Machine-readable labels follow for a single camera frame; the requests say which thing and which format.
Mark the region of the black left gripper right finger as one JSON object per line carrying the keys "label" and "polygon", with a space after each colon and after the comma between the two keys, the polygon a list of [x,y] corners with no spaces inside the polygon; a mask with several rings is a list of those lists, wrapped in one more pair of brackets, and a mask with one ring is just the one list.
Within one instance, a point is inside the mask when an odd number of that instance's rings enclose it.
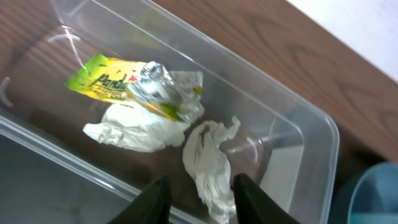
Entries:
{"label": "black left gripper right finger", "polygon": [[232,189],[239,224],[299,224],[245,173],[234,176]]}

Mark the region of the yellow green snack wrapper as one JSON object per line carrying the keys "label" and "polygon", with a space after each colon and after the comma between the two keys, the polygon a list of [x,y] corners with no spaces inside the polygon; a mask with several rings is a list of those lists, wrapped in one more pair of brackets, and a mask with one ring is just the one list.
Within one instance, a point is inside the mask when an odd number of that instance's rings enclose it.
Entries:
{"label": "yellow green snack wrapper", "polygon": [[127,61],[96,54],[66,86],[108,103],[145,109],[174,121],[193,121],[205,111],[201,71],[168,71],[162,64]]}

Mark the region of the white tissue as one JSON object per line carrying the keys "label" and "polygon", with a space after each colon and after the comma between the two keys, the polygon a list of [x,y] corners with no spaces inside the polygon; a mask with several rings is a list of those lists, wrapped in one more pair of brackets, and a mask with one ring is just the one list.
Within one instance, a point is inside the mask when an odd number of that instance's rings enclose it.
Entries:
{"label": "white tissue", "polygon": [[230,188],[231,165],[221,143],[235,137],[240,127],[236,116],[232,126],[205,121],[194,128],[183,148],[183,164],[195,181],[198,196],[207,206],[210,217],[227,224],[236,214],[233,191]]}
{"label": "white tissue", "polygon": [[112,104],[98,124],[88,123],[83,132],[95,141],[137,152],[154,152],[180,146],[190,123],[172,121],[141,105]]}

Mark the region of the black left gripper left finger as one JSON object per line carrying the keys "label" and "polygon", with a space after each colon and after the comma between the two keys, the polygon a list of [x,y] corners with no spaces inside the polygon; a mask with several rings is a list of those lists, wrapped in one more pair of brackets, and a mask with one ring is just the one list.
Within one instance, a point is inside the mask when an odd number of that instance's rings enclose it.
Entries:
{"label": "black left gripper left finger", "polygon": [[171,203],[170,181],[162,176],[151,182],[108,224],[169,224]]}

